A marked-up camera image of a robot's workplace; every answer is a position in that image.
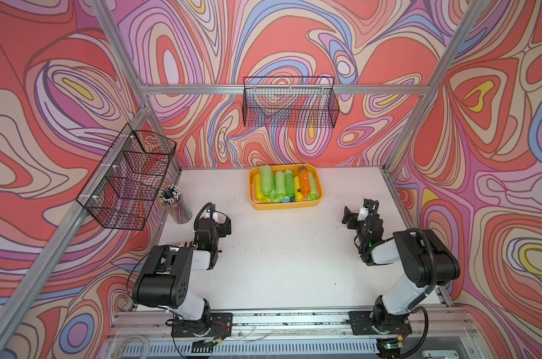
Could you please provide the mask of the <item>light green roll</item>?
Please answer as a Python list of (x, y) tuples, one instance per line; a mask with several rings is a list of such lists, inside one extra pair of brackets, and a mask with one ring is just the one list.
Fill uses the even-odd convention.
[(308, 182), (309, 182), (309, 194), (307, 195), (308, 200), (317, 200), (319, 198), (319, 193), (317, 189), (317, 181), (314, 178), (313, 173), (308, 173)]
[(285, 177), (283, 171), (275, 172), (275, 201), (282, 202), (286, 197)]
[(269, 196), (273, 190), (274, 176), (272, 169), (269, 165), (263, 165), (260, 167), (261, 178), (261, 192), (265, 196)]

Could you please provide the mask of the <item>green yellow trash bag roll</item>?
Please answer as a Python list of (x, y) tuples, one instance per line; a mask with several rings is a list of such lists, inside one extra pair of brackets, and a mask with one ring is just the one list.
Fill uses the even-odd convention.
[(298, 176), (295, 176), (295, 178), (293, 178), (293, 186), (294, 186), (294, 189), (295, 189), (295, 200), (296, 200), (296, 202), (304, 202), (305, 201), (305, 196), (304, 196), (304, 194), (302, 194), (302, 189), (300, 187), (300, 182), (299, 182), (299, 177)]

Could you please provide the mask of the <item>orange plastic storage box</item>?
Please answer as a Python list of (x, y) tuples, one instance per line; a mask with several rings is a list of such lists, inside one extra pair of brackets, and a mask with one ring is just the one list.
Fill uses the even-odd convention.
[(251, 168), (249, 170), (249, 202), (254, 209), (257, 210), (279, 210), (279, 209), (300, 209), (306, 207), (317, 206), (323, 200), (323, 188), (320, 175), (317, 173), (316, 167), (310, 164), (296, 164), (296, 165), (271, 165), (272, 171), (284, 171), (292, 170), (293, 173), (298, 174), (298, 169), (301, 166), (305, 166), (308, 169), (308, 173), (313, 174), (315, 184), (317, 187), (317, 200), (305, 200), (303, 202), (290, 202), (290, 203), (262, 203), (256, 199), (255, 185), (253, 184), (254, 178), (260, 173), (259, 168)]

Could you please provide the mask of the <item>green roll with label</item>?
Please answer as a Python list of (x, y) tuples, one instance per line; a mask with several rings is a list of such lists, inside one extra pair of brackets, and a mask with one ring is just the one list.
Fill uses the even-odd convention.
[(286, 196), (292, 198), (295, 196), (295, 188), (293, 182), (293, 172), (292, 170), (287, 169), (284, 172), (284, 185)]

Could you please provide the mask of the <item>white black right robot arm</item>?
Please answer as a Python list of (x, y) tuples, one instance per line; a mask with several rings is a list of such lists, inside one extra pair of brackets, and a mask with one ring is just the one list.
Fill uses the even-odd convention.
[(459, 278), (458, 260), (433, 230), (411, 228), (384, 239), (380, 203), (365, 199), (359, 212), (344, 208), (341, 223), (356, 232), (354, 243), (367, 266), (400, 263), (404, 273), (371, 311), (349, 313), (354, 335), (412, 333), (409, 316), (436, 287)]

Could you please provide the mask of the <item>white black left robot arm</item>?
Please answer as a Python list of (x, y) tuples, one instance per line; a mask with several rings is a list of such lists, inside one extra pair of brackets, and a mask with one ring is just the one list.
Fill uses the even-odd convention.
[(232, 314), (213, 314), (208, 300), (191, 292), (193, 272), (214, 269), (219, 258), (220, 239), (232, 233), (227, 215), (220, 213), (200, 217), (194, 222), (194, 240), (190, 247), (154, 246), (133, 287), (132, 299), (137, 305), (160, 308), (172, 314), (167, 325), (172, 338), (197, 337), (206, 346), (227, 338), (231, 333)]

